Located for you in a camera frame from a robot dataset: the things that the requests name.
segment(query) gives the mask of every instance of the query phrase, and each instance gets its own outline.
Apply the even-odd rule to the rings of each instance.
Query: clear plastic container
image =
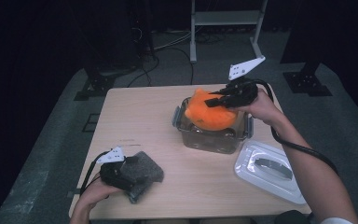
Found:
[[[243,145],[246,138],[252,137],[253,119],[243,112],[239,112],[233,125],[222,131],[206,131],[197,127],[185,116],[189,99],[186,98],[180,107],[176,107],[172,119],[172,125],[182,133],[186,147],[231,154]]]

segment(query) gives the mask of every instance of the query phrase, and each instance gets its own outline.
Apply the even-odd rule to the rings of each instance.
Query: person's left hand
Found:
[[[83,206],[89,206],[89,209],[91,209],[97,204],[97,202],[118,191],[121,191],[121,189],[106,185],[101,180],[100,174],[98,173],[94,176],[77,203],[82,204]]]
[[[119,191],[121,191],[121,189],[106,185],[101,180],[100,174],[96,174],[77,201],[70,223],[88,224],[90,220],[90,211],[95,207],[97,202],[107,198],[110,194]]]

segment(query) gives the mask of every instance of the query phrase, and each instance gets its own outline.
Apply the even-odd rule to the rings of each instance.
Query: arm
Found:
[[[280,138],[303,147],[310,145],[296,130],[290,120],[273,104],[263,90],[247,106],[235,108],[252,114],[272,126]],[[339,176],[323,161],[313,156],[283,146],[292,166],[297,184],[318,221],[328,217],[341,217],[358,223],[350,195]]]
[[[117,191],[121,191],[121,189],[104,184],[99,174],[94,176],[89,186],[77,201],[70,224],[89,224],[91,209],[95,207],[97,202]]]

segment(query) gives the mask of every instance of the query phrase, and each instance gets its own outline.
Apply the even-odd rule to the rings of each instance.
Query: hand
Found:
[[[284,117],[284,114],[269,99],[266,92],[260,88],[257,97],[250,105],[230,108],[230,110],[247,112],[255,119],[261,119],[268,125],[273,125],[277,120]]]
[[[107,198],[110,194],[118,191],[121,191],[121,189],[106,185],[101,180],[100,174],[98,173],[89,183],[89,186],[80,196],[77,203],[80,203],[83,206],[89,206],[90,208],[93,208],[97,204],[97,202]]]
[[[100,178],[100,174],[94,176],[89,186],[80,196],[71,216],[71,224],[88,224],[90,211],[97,202],[107,198],[110,194],[119,192],[121,189],[106,185]]]

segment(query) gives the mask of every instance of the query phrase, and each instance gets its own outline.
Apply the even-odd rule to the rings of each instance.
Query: metal stand leg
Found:
[[[197,62],[196,52],[196,3],[191,0],[191,40],[190,40],[190,62]]]
[[[307,93],[309,96],[331,96],[331,92],[315,76],[319,62],[307,62],[300,72],[283,73],[293,93]]]
[[[261,25],[263,24],[264,15],[266,14],[266,7],[267,7],[268,0],[264,0],[260,9],[260,14],[258,15],[257,19],[257,26],[255,27],[255,36],[251,37],[251,44],[255,52],[255,57],[260,58],[263,55],[261,54],[260,47],[258,47],[257,40],[260,35]]]

